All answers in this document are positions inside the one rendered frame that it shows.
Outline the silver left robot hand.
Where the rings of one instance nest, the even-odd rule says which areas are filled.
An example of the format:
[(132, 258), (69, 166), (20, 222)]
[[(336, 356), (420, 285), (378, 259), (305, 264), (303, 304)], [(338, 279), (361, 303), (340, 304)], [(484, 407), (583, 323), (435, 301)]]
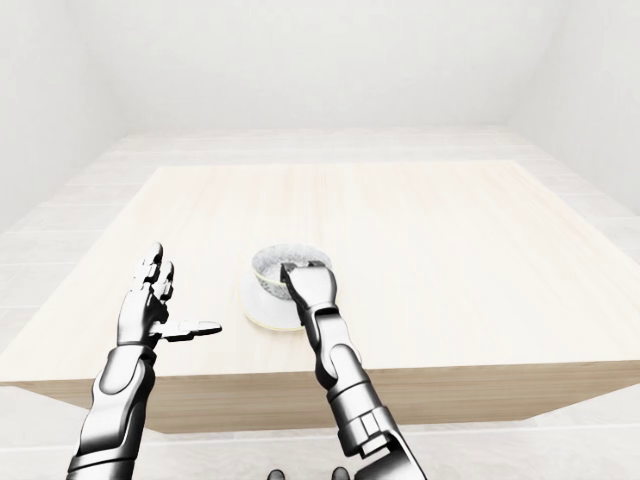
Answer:
[(118, 316), (117, 345), (143, 345), (154, 349), (160, 340), (191, 341), (220, 333), (212, 321), (170, 321), (167, 302), (173, 295), (175, 268), (163, 260), (161, 243), (154, 242), (137, 266)]

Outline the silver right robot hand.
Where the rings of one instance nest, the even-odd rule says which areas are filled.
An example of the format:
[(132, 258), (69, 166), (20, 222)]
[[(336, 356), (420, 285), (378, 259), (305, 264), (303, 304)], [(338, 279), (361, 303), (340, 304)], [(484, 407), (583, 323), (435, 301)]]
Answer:
[(336, 305), (336, 277), (322, 261), (309, 260), (302, 266), (284, 262), (281, 264), (280, 280), (287, 287), (301, 318), (312, 312), (339, 312)]

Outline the patterned bowl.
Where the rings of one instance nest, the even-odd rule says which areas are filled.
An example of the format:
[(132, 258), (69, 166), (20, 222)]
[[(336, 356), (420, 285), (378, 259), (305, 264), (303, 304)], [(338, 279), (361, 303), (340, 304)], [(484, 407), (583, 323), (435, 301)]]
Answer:
[(330, 257), (322, 250), (307, 244), (291, 243), (271, 245), (257, 251), (251, 259), (251, 267), (267, 293), (281, 300), (290, 300), (289, 290), (280, 278), (282, 264), (306, 266), (310, 261), (321, 261), (332, 267)]

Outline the white plate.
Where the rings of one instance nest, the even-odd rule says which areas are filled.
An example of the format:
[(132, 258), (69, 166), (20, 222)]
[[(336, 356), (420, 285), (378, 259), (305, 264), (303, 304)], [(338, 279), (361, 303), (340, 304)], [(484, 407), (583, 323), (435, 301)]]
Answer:
[(239, 283), (239, 299), (246, 317), (255, 324), (274, 331), (298, 331), (301, 322), (296, 303), (268, 293), (252, 270), (247, 270)]

